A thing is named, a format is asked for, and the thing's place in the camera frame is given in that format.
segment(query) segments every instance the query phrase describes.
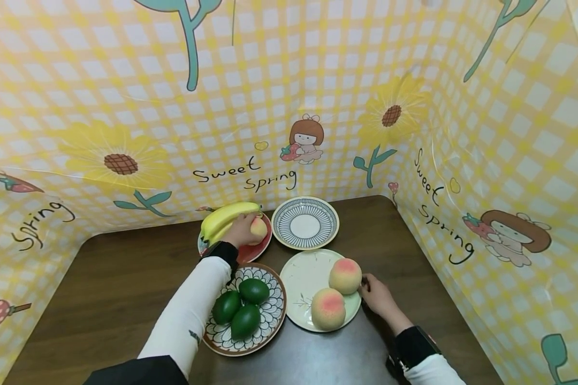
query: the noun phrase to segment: yellow checkered backdrop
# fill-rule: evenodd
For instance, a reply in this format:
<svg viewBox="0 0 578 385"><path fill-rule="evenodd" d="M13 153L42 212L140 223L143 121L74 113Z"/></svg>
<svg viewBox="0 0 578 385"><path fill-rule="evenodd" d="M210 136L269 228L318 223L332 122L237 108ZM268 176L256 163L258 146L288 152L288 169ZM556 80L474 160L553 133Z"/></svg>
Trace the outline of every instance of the yellow checkered backdrop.
<svg viewBox="0 0 578 385"><path fill-rule="evenodd" d="M374 194L506 384L578 381L578 0L0 0L0 383L90 236Z"/></svg>

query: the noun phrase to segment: sunflower center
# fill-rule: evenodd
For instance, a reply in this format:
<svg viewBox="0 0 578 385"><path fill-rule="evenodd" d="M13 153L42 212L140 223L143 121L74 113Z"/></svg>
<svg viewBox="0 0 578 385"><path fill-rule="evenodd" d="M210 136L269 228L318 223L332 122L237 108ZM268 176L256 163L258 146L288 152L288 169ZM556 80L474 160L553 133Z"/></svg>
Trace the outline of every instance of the sunflower center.
<svg viewBox="0 0 578 385"><path fill-rule="evenodd" d="M135 159L126 154L105 155L105 166L120 175L131 175L139 170Z"/></svg>
<svg viewBox="0 0 578 385"><path fill-rule="evenodd" d="M381 118L381 124L383 127L391 127L394 125L395 122L398 121L398 118L401 117L402 108L398 104L391 106L387 111L383 114Z"/></svg>

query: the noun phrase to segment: peach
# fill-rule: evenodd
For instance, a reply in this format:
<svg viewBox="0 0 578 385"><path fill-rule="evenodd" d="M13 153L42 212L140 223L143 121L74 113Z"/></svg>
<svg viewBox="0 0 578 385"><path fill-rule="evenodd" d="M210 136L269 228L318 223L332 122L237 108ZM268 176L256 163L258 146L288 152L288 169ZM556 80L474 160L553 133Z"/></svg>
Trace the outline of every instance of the peach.
<svg viewBox="0 0 578 385"><path fill-rule="evenodd" d="M338 329L345 323L345 299L334 289L321 289L313 297L310 313L317 328L326 332Z"/></svg>
<svg viewBox="0 0 578 385"><path fill-rule="evenodd" d="M330 288L342 295L352 295L362 282L362 269L358 263L349 258L339 259L330 271Z"/></svg>
<svg viewBox="0 0 578 385"><path fill-rule="evenodd" d="M263 219L257 217L253 220L253 223L251 224L251 232L254 235L260 236L261 239L263 240L265 238L265 236L268 235L268 227L266 226ZM251 243L251 246L255 246L255 245L260 244L260 243L261 242Z"/></svg>

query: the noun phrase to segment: plaid pattern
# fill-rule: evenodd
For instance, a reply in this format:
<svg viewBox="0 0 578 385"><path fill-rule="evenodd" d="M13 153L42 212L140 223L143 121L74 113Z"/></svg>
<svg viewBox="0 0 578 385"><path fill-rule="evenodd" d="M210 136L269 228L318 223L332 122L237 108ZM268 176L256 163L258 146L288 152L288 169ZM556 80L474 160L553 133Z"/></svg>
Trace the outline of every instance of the plaid pattern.
<svg viewBox="0 0 578 385"><path fill-rule="evenodd" d="M198 2L187 4L194 16ZM176 12L133 0L0 1L0 171L44 190L18 194L0 181L0 299L33 304L0 325L0 383L90 236L199 220L197 207L237 200L272 209L297 195L373 194L398 203L506 384L552 382L540 349L549 333L567 343L561 377L578 378L578 0L539 0L499 28L467 82L500 2L236 1L232 33L233 7L222 2L195 30L190 92ZM425 79L430 124L390 146L398 152L374 166L368 189L352 165L356 156L368 165L371 151L359 147L358 117L378 85L407 72ZM282 161L304 114L320 117L322 157ZM156 208L173 216L120 209L114 201L134 196L65 167L62 134L95 120L163 146L172 182L142 194L171 191ZM446 187L439 206L422 178ZM399 184L394 196L389 182ZM53 209L36 226L43 248L34 240L20 251L29 242L11 234L29 236L22 223L51 203L77 219L64 223L69 214ZM525 251L531 266L501 262L462 220L493 209L549 224L552 244ZM450 231L425 224L432 215L474 245L466 263L448 262L466 252Z"/></svg>

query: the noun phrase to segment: person's left hand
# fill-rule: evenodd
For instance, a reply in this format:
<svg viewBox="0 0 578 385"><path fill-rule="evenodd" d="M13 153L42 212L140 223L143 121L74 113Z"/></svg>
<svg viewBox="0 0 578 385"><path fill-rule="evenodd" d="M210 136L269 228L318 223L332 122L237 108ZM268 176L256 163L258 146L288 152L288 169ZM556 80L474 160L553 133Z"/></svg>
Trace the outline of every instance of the person's left hand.
<svg viewBox="0 0 578 385"><path fill-rule="evenodd" d="M258 211L248 215L240 214L220 240L229 242L236 248L249 243L260 243L264 237L254 235L250 231L251 224L258 214Z"/></svg>

